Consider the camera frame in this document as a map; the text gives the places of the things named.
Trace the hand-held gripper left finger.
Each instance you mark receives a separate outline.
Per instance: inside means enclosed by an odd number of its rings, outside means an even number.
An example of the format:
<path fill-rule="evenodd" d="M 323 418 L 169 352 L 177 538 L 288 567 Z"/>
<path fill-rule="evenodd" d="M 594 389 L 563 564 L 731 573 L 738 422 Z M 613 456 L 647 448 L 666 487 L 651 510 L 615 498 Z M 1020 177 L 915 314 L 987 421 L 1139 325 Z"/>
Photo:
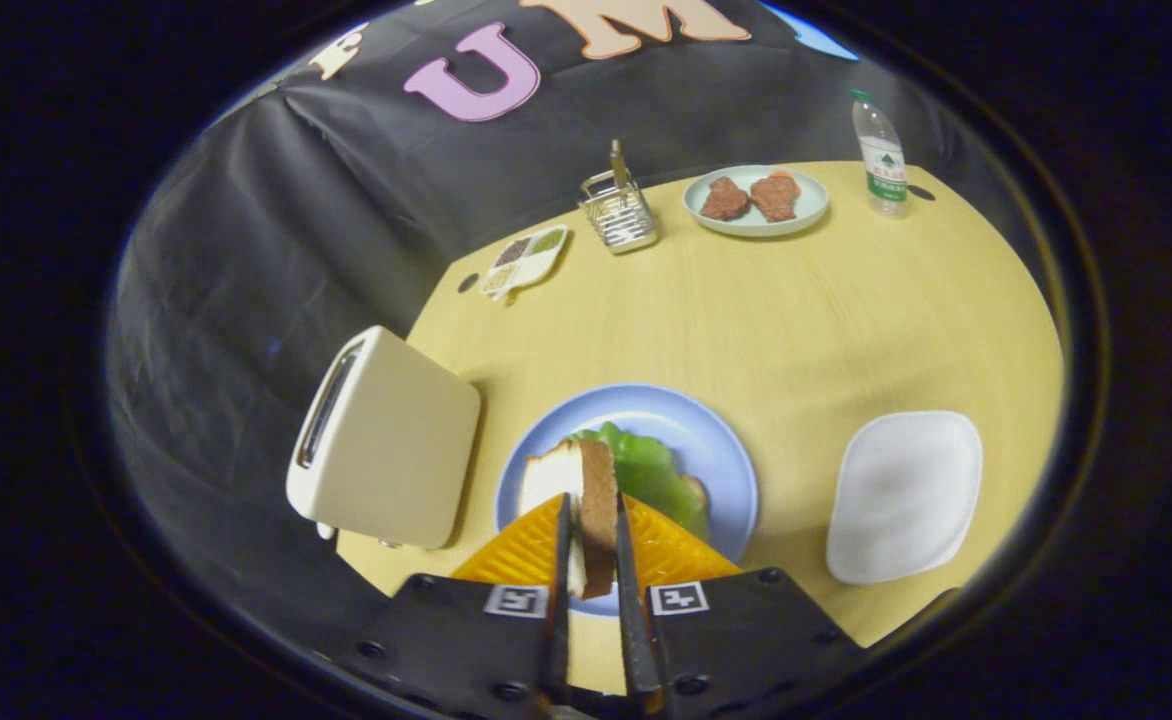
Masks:
<path fill-rule="evenodd" d="M 362 682 L 462 719 L 546 719 L 568 697 L 568 569 L 573 505 L 541 502 L 475 555 L 526 550 L 534 579 L 414 573 L 333 656 Z"/>

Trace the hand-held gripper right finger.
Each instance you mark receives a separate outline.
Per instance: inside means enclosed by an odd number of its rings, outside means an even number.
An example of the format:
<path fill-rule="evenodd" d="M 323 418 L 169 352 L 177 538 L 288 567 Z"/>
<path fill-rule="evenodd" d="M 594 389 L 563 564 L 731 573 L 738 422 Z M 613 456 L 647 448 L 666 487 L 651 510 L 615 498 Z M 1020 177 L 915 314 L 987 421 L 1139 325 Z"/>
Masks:
<path fill-rule="evenodd" d="M 810 714 L 866 651 L 779 568 L 743 570 L 622 495 L 624 685 L 645 716 Z"/>

